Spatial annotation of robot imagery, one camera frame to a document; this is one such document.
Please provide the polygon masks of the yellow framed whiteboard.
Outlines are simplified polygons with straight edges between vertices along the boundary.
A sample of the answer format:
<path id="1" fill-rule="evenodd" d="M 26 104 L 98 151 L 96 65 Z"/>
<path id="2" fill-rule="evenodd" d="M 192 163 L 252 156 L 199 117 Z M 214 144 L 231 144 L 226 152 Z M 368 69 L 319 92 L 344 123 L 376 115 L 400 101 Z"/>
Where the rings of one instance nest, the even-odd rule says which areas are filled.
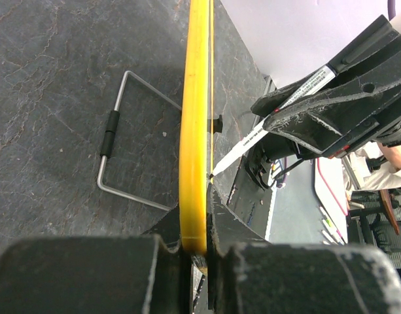
<path id="1" fill-rule="evenodd" d="M 207 274 L 207 133 L 211 70 L 212 1 L 191 1 L 179 143 L 181 244 Z"/>

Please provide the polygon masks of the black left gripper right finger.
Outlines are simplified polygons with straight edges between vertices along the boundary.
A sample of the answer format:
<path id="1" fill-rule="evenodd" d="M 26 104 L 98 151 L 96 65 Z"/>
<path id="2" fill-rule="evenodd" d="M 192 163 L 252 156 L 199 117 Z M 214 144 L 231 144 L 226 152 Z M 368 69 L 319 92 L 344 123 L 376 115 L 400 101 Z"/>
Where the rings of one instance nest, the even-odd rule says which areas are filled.
<path id="1" fill-rule="evenodd" d="M 401 280 L 367 245 L 274 245 L 209 185 L 208 306 L 215 313 L 401 313 Z"/>

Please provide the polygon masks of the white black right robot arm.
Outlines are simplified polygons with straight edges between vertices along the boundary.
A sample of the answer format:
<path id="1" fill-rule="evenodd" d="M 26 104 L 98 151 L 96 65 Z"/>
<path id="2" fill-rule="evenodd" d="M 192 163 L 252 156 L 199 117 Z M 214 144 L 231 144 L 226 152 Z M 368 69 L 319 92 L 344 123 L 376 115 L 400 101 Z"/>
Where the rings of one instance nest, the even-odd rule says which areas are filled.
<path id="1" fill-rule="evenodd" d="M 343 158 L 401 145 L 401 14 L 378 17 L 326 65 L 258 99 L 267 161 Z"/>

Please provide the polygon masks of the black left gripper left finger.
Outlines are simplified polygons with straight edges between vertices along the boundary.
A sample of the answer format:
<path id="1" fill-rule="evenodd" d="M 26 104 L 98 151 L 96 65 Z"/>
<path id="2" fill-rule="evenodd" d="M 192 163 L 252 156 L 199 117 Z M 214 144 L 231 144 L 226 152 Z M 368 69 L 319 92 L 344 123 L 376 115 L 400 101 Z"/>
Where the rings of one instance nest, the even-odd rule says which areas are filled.
<path id="1" fill-rule="evenodd" d="M 40 237 L 0 257 L 0 313 L 182 313 L 179 213 L 128 237 Z"/>

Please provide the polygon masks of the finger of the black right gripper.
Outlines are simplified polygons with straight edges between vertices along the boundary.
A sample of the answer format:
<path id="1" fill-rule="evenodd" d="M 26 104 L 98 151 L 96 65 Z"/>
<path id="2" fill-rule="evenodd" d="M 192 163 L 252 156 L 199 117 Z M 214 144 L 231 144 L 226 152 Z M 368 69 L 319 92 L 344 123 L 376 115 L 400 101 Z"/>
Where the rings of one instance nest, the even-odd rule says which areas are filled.
<path id="1" fill-rule="evenodd" d="M 275 114 L 264 137 L 266 154 L 348 154 L 375 141 L 380 97 L 375 84 L 357 86 L 349 95 L 297 103 Z"/>
<path id="2" fill-rule="evenodd" d="M 282 103 L 284 103 L 303 83 L 311 78 L 313 73 L 308 76 L 301 78 L 300 80 L 293 82 L 287 86 L 277 89 L 269 94 L 266 94 L 258 98 L 251 107 L 251 112 L 255 115 L 269 115 Z M 327 83 L 320 91 L 314 95 L 305 96 L 293 103 L 293 107 L 297 107 L 297 103 L 302 105 L 302 103 L 312 102 L 318 99 L 321 94 L 325 91 L 334 87 L 334 79 Z"/>

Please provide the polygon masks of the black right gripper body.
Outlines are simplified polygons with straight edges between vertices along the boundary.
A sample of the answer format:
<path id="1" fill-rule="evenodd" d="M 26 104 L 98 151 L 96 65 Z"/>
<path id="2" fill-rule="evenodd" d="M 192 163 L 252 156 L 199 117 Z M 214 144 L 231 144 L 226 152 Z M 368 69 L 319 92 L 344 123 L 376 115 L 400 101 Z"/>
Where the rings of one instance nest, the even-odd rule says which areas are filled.
<path id="1" fill-rule="evenodd" d="M 342 157 L 368 141 L 401 145 L 401 32 L 380 16 L 370 37 L 349 44 L 344 71 L 324 95 L 324 156 Z"/>

